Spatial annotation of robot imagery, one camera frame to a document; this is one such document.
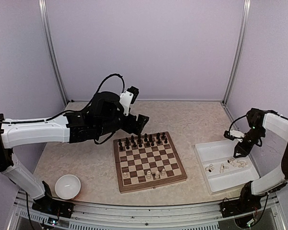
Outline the white chess bishop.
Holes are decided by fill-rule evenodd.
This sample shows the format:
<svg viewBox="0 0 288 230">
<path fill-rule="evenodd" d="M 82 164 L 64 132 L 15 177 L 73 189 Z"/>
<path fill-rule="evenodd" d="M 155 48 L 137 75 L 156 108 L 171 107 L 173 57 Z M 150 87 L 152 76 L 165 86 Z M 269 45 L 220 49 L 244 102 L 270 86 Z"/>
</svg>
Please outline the white chess bishop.
<svg viewBox="0 0 288 230">
<path fill-rule="evenodd" d="M 163 168 L 162 170 L 161 170 L 161 176 L 165 176 L 165 174 L 166 174 L 166 170 Z"/>
</svg>

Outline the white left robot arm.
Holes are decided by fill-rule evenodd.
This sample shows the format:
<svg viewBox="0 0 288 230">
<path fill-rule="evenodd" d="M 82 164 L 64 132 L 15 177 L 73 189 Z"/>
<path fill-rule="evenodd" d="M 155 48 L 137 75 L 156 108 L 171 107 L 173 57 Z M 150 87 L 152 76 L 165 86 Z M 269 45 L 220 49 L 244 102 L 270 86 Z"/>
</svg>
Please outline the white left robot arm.
<svg viewBox="0 0 288 230">
<path fill-rule="evenodd" d="M 48 184 L 34 177 L 13 153 L 16 146 L 61 142 L 80 143 L 101 136 L 111 137 L 118 130 L 140 135 L 149 118 L 130 114 L 130 106 L 137 93 L 130 89 L 120 95 L 113 92 L 97 92 L 81 110 L 66 110 L 58 115 L 39 120 L 13 120 L 0 114 L 0 173 L 7 176 L 47 213 L 53 213 L 62 205 L 53 199 Z"/>
</svg>

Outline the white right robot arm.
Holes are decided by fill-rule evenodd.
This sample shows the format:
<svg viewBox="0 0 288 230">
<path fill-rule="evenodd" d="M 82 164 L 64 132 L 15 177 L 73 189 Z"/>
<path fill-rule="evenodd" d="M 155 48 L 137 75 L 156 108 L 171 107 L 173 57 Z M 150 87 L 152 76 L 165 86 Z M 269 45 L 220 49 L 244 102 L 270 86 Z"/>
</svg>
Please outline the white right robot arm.
<svg viewBox="0 0 288 230">
<path fill-rule="evenodd" d="M 259 153 L 255 164 L 261 177 L 245 184 L 236 209 L 247 212 L 254 206 L 254 197 L 278 190 L 288 182 L 288 118 L 274 110 L 250 109 L 245 118 L 249 131 L 230 131 L 238 142 L 234 148 L 234 158 L 248 156 L 253 150 Z"/>
</svg>

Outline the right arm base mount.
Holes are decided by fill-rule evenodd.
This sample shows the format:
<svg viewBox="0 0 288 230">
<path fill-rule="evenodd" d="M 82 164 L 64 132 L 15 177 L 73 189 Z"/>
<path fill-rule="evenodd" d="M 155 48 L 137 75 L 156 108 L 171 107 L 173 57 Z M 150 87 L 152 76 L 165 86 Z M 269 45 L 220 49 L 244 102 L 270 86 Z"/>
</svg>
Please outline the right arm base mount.
<svg viewBox="0 0 288 230">
<path fill-rule="evenodd" d="M 250 199 L 246 201 L 240 199 L 222 201 L 219 206 L 223 218 L 252 212 L 262 207 L 260 200 Z"/>
</svg>

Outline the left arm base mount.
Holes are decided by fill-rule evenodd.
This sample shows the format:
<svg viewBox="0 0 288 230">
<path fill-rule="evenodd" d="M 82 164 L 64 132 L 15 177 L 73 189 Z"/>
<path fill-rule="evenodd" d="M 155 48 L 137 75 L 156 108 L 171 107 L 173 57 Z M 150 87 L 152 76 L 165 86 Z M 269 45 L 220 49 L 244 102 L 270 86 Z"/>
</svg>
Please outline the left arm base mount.
<svg viewBox="0 0 288 230">
<path fill-rule="evenodd" d="M 34 202 L 32 209 L 57 217 L 70 219 L 73 213 L 74 204 L 71 202 L 52 200 L 43 203 Z"/>
</svg>

